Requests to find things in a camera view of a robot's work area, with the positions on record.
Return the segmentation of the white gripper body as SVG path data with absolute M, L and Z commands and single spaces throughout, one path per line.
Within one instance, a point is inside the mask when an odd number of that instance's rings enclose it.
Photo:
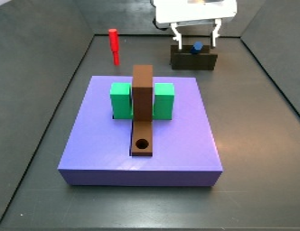
M 151 0 L 158 23 L 233 18 L 237 0 Z

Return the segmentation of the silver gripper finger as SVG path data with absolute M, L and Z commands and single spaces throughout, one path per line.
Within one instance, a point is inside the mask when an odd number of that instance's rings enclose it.
M 182 37 L 181 37 L 181 33 L 178 32 L 178 24 L 171 23 L 170 24 L 170 29 L 171 29 L 171 31 L 174 33 L 173 40 L 178 42 L 178 50 L 181 51 L 181 49 L 182 49 Z
M 214 28 L 213 28 L 213 31 L 210 34 L 210 45 L 212 45 L 212 48 L 216 48 L 217 47 L 217 38 L 220 37 L 218 31 L 220 31 L 220 28 L 222 25 L 222 20 L 216 19 L 213 25 L 214 25 Z

